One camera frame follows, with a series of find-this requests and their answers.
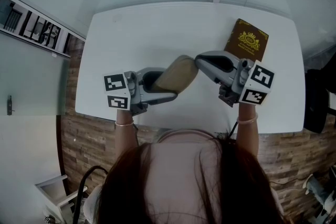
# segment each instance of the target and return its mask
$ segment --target dark hair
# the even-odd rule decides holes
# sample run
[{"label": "dark hair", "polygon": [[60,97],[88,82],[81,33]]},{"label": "dark hair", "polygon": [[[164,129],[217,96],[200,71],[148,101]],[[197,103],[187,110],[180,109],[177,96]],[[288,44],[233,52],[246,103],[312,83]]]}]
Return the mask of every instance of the dark hair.
[{"label": "dark hair", "polygon": [[[221,154],[218,163],[221,223],[285,223],[271,193],[269,181],[256,158],[233,140],[214,139]],[[155,223],[144,196],[151,164],[151,146],[143,144],[122,154],[109,171],[96,206],[97,224]],[[206,214],[215,224],[201,164],[198,184]]]}]

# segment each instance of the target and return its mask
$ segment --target bracelet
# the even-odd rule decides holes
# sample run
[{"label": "bracelet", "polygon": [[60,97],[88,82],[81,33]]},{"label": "bracelet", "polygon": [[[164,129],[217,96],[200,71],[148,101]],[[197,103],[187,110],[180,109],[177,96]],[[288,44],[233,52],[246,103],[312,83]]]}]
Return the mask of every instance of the bracelet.
[{"label": "bracelet", "polygon": [[255,121],[257,120],[257,118],[258,118],[258,113],[256,113],[256,115],[255,115],[254,118],[252,118],[252,119],[250,119],[250,120],[247,120],[247,121],[241,121],[241,120],[239,119],[239,117],[238,117],[238,118],[237,118],[237,122],[238,122],[239,124],[241,124],[241,125],[247,125],[247,124],[251,124],[251,123],[255,122]]},{"label": "bracelet", "polygon": [[114,124],[115,124],[116,126],[124,127],[124,126],[130,126],[130,125],[133,125],[133,123],[134,123],[134,121],[132,121],[132,122],[129,123],[129,124],[119,124],[119,123],[117,123],[117,122],[115,122]]}]

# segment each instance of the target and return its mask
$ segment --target white table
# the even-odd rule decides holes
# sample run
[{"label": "white table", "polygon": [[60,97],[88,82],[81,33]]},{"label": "white table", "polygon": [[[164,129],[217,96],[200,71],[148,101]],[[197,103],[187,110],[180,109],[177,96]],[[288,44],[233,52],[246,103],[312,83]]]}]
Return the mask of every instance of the white table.
[{"label": "white table", "polygon": [[[305,107],[300,42],[292,20],[268,12],[227,4],[174,2],[131,6],[95,14],[84,47],[76,111],[115,120],[103,74],[168,67],[179,55],[191,57],[223,50],[241,18],[269,35],[263,63],[274,70],[272,92],[258,107],[260,133],[301,131]],[[238,116],[218,98],[219,85],[199,71],[175,101],[150,106],[134,122],[156,127],[229,131]]]}]

